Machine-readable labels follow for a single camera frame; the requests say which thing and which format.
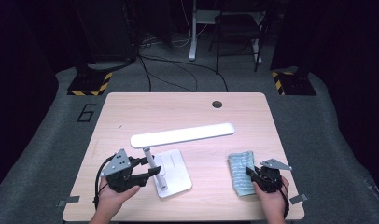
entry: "gray carpet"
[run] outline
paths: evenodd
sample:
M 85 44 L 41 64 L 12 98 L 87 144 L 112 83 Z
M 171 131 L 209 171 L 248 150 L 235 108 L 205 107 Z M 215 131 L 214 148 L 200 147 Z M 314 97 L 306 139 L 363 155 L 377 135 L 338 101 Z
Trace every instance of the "gray carpet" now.
M 207 51 L 209 39 L 208 35 L 201 36 L 193 63 L 214 69 L 215 52 Z M 305 218 L 295 223 L 379 223 L 379 199 L 372 179 L 343 139 L 323 82 L 309 76 L 317 96 L 278 94 L 269 71 L 275 40 L 276 35 L 269 36 L 257 73 L 253 72 L 252 56 L 223 58 L 220 73 L 229 91 L 266 95 L 289 164 L 294 168 L 298 191 L 310 198 L 303 204 Z M 189 44 L 182 48 L 154 44 L 140 53 L 189 63 L 189 49 Z M 160 78 L 150 77 L 151 91 L 226 91 L 223 79 L 209 69 L 146 59 L 144 62 L 149 73 Z M 68 69 L 56 75 L 60 87 L 49 113 L 1 184 L 0 223 L 63 223 L 63 207 L 56 205 L 70 194 L 106 96 L 114 91 L 149 90 L 139 60 L 114 72 L 101 96 L 66 95 L 75 74 L 75 69 Z M 94 111 L 91 121 L 77 122 L 86 104 Z

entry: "human hand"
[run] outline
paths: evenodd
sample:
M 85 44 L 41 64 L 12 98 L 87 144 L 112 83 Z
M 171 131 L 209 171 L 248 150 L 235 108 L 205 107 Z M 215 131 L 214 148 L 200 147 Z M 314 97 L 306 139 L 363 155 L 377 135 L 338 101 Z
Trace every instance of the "human hand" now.
M 288 181 L 282 176 L 283 185 L 281 190 L 288 197 Z M 260 186 L 253 182 L 254 190 L 256 194 L 260 197 L 262 203 L 262 210 L 268 220 L 269 224 L 280 224 L 285 223 L 284 213 L 286 202 L 282 197 L 282 194 L 277 191 L 273 193 L 267 193 L 260 189 Z
M 120 210 L 122 204 L 132 198 L 140 190 L 140 186 L 134 186 L 122 193 L 117 193 L 107 185 L 106 178 L 102 177 L 99 189 L 99 204 L 90 221 L 91 224 L 109 223 Z

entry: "chair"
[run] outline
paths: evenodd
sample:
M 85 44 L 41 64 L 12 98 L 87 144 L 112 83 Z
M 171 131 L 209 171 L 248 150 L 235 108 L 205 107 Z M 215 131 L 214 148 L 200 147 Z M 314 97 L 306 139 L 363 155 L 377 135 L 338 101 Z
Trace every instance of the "chair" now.
M 257 72 L 265 29 L 260 28 L 249 13 L 267 11 L 271 2 L 273 1 L 226 0 L 222 3 L 219 15 L 215 17 L 215 33 L 209 46 L 210 51 L 213 44 L 217 42 L 216 74 L 219 74 L 218 64 L 220 56 L 237 55 L 236 53 L 220 54 L 220 43 L 232 41 L 244 41 L 245 45 L 242 48 L 244 50 L 248 44 L 253 44 L 254 41 L 258 40 L 258 51 L 253 52 L 253 55 L 257 54 L 254 69 L 254 72 Z

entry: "black curtain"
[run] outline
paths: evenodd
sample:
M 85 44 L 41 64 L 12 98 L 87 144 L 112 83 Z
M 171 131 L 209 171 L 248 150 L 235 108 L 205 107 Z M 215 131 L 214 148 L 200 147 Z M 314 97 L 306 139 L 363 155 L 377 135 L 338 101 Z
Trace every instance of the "black curtain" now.
M 73 0 L 15 1 L 55 73 L 94 63 Z
M 30 5 L 25 13 L 14 0 L 0 1 L 0 183 L 48 113 L 58 90 L 56 69 L 68 65 L 51 65 L 49 58 L 60 56 L 47 51 L 56 40 L 47 29 L 49 15 Z
M 379 1 L 291 0 L 271 69 L 304 64 L 326 84 L 344 138 L 379 188 Z

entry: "black cable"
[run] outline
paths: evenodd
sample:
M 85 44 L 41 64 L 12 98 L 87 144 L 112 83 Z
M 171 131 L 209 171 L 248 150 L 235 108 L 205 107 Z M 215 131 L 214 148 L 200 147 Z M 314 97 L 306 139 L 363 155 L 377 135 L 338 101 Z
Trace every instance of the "black cable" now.
M 162 79 L 162 78 L 160 78 L 160 77 L 157 77 L 157 76 L 152 75 L 152 73 L 150 73 L 150 72 L 146 69 L 143 59 L 142 59 L 141 57 L 139 57 L 139 59 L 140 59 L 140 61 L 142 62 L 143 68 L 146 70 L 146 73 L 147 73 L 147 76 L 148 76 L 148 77 L 149 77 L 149 76 L 152 76 L 152 77 L 155 77 L 156 79 L 158 79 L 158 80 L 160 80 L 160 81 L 162 81 L 162 82 L 165 82 L 165 83 L 167 83 L 167 84 L 170 84 L 170 85 L 173 85 L 173 86 L 177 86 L 177 87 L 179 87 L 179 88 L 181 88 L 181 89 L 183 89 L 183 90 L 186 90 L 186 91 L 192 91 L 192 90 L 187 89 L 187 88 L 185 88 L 185 87 L 183 87 L 183 86 L 177 85 L 177 84 L 175 84 L 175 83 L 173 83 L 173 82 L 169 82 L 169 81 L 166 81 L 166 80 L 164 80 L 164 79 Z
M 178 64 L 175 64 L 175 63 L 173 63 L 173 62 L 170 62 L 169 60 L 167 60 L 167 59 L 165 59 L 165 58 L 163 58 L 163 57 L 160 57 L 160 56 L 153 56 L 153 57 L 160 58 L 160 59 L 162 59 L 164 62 L 171 63 L 172 65 L 175 65 L 175 66 L 177 66 L 177 67 L 183 69 L 183 70 L 186 71 L 187 73 L 189 73 L 189 74 L 193 77 L 193 79 L 195 80 L 195 91 L 192 91 L 192 92 L 196 92 L 196 91 L 198 90 L 198 79 L 196 79 L 196 76 L 193 75 L 189 70 L 187 70 L 186 68 L 184 68 L 184 67 L 182 67 L 182 66 L 180 66 L 180 65 L 178 65 Z M 166 81 L 166 80 L 163 80 L 163 81 L 166 82 L 166 83 L 169 83 L 169 84 L 171 84 L 171 85 L 175 85 L 175 86 L 177 86 L 177 87 L 180 87 L 180 88 L 182 88 L 182 89 L 184 89 L 184 90 L 191 91 L 191 90 L 189 90 L 189 89 L 187 89 L 187 88 L 184 88 L 184 87 L 182 87 L 182 86 L 178 86 L 178 85 L 176 85 L 176 84 L 174 84 L 174 83 L 170 83 L 170 82 L 168 82 L 168 81 Z
M 134 61 L 135 61 L 135 59 L 128 59 L 122 65 L 118 65 L 118 66 L 114 66 L 114 67 L 109 67 L 109 68 L 105 68 L 105 69 L 93 69 L 93 70 L 96 70 L 98 72 L 111 73 L 111 72 L 115 72 L 117 70 L 120 70 L 120 69 L 122 69 L 124 67 L 127 67 L 127 66 L 131 65 Z
M 95 180 L 95 184 L 94 184 L 94 198 L 93 198 L 93 202 L 94 202 L 94 208 L 97 209 L 97 205 L 99 204 L 99 176 L 100 176 L 100 173 L 102 173 L 102 170 L 103 170 L 103 167 L 105 167 L 105 165 L 111 161 L 114 157 L 115 157 L 116 154 L 114 154 L 113 156 L 110 156 L 108 157 L 104 162 L 103 164 L 100 166 L 99 170 L 97 171 L 97 175 L 96 175 L 96 180 Z
M 282 185 L 285 187 L 286 192 L 288 193 L 288 188 L 283 183 L 283 181 L 282 181 Z M 282 194 L 283 200 L 285 201 L 285 214 L 284 214 L 284 218 L 286 218 L 286 216 L 288 215 L 288 211 L 289 211 L 288 195 L 285 195 L 285 193 L 283 193 L 283 191 L 281 189 L 279 189 L 279 191 Z
M 146 56 L 146 55 L 140 55 L 139 54 L 139 57 L 140 58 L 145 58 L 145 59 L 148 59 L 148 60 L 151 60 L 151 61 L 159 61 L 159 62 L 168 62 L 168 63 L 183 63 L 183 64 L 188 64 L 188 65 L 192 65 L 192 66 L 197 66 L 197 67 L 202 67 L 202 68 L 205 68 L 205 69 L 208 69 L 208 70 L 211 70 L 213 71 L 214 73 L 216 73 L 216 70 L 214 70 L 213 68 L 210 68 L 210 67 L 207 67 L 207 66 L 204 66 L 204 65 L 200 65 L 200 64 L 196 64 L 196 63 L 186 63 L 186 62 L 180 62 L 180 61 L 174 61 L 174 60 L 162 60 L 162 59 L 155 59 L 155 58 L 150 58 L 149 56 Z M 225 86 L 225 90 L 226 92 L 229 92 L 228 91 L 228 87 L 227 87 L 227 82 L 225 81 L 225 78 L 218 72 L 217 73 L 218 76 L 221 77 L 223 83 L 224 83 L 224 86 Z
M 144 70 L 146 72 L 146 76 L 148 79 L 148 91 L 151 92 L 151 79 L 149 78 L 149 71 L 147 70 L 146 64 L 144 63 L 143 59 L 141 57 L 138 57 L 138 58 L 140 60 L 140 64 L 142 65 L 142 67 L 144 68 Z
M 100 194 L 100 192 L 102 191 L 102 189 L 104 189 L 105 187 L 107 187 L 108 183 L 106 183 L 104 186 L 102 186 L 100 189 L 99 189 L 99 192 L 98 194 Z
M 155 36 L 150 37 L 144 37 L 143 41 L 139 45 L 140 49 L 149 49 L 151 48 L 152 44 L 156 43 L 157 38 Z

